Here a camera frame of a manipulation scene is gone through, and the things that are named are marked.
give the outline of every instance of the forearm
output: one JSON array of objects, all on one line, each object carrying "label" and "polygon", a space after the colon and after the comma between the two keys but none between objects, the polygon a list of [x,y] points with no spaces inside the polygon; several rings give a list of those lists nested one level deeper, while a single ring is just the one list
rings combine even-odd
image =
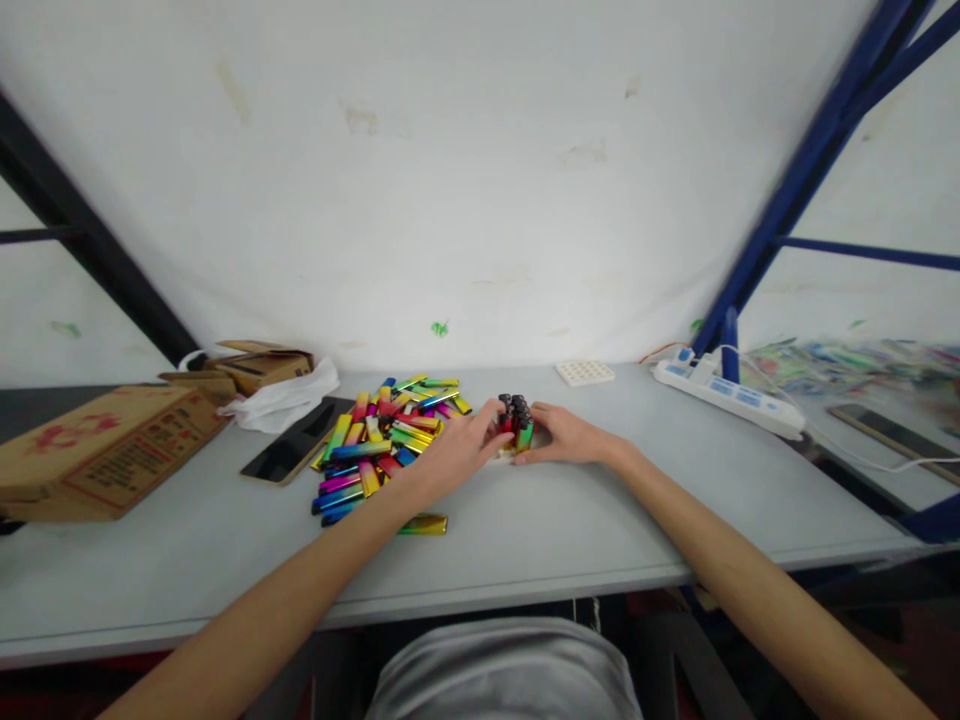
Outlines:
[{"label": "forearm", "polygon": [[636,448],[614,443],[605,462],[734,624],[821,717],[933,717],[783,570]]},{"label": "forearm", "polygon": [[406,514],[389,502],[392,499],[371,498],[325,530],[181,645],[102,717],[239,717],[350,580],[415,514]]}]

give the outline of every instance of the white plastic bag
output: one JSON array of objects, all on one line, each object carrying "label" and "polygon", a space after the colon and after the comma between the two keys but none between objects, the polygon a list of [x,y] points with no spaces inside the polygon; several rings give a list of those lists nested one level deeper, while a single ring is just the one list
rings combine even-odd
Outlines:
[{"label": "white plastic bag", "polygon": [[234,400],[217,412],[233,416],[245,430],[282,433],[340,387],[337,368],[324,358],[303,377],[267,385],[246,400]]}]

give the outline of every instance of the pile of lighters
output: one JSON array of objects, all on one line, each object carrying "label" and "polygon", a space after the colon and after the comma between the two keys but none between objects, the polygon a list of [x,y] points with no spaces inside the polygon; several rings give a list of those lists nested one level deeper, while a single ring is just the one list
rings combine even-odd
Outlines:
[{"label": "pile of lighters", "polygon": [[[444,419],[468,415],[460,382],[415,375],[398,383],[387,378],[371,397],[360,393],[353,412],[341,415],[324,451],[310,467],[323,474],[311,513],[328,527],[380,489],[401,468],[413,463],[444,430]],[[506,412],[501,432],[515,435],[506,451],[530,449],[533,419],[522,395],[500,395]],[[447,516],[423,513],[400,530],[407,535],[445,535]]]}]

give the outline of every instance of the hand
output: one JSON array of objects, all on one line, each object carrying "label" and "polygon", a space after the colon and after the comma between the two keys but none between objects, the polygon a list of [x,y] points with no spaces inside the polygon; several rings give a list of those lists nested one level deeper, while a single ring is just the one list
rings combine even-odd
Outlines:
[{"label": "hand", "polygon": [[403,493],[409,498],[411,514],[423,512],[446,497],[496,455],[513,437],[498,433],[496,418],[505,412],[499,400],[487,400],[478,413],[452,417],[446,428],[413,465],[404,468],[374,497]]},{"label": "hand", "polygon": [[533,419],[553,435],[549,445],[517,455],[516,465],[538,462],[604,462],[610,450],[623,440],[591,425],[566,408],[535,402],[530,408]]}]

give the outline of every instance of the black smartphone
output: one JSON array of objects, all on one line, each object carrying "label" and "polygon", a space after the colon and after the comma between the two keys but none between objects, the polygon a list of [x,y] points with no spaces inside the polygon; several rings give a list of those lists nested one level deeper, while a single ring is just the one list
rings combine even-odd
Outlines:
[{"label": "black smartphone", "polygon": [[[923,435],[915,433],[910,428],[905,428],[903,425],[895,423],[863,405],[857,405],[856,403],[834,405],[827,408],[827,412],[911,460],[919,460],[925,457],[958,457],[952,450],[947,450],[947,448],[937,445],[932,440],[927,440]],[[960,485],[960,465],[924,463],[920,467],[935,472],[954,485]]]},{"label": "black smartphone", "polygon": [[303,469],[320,449],[337,418],[351,411],[354,401],[325,397],[240,471],[244,477],[283,485]]}]

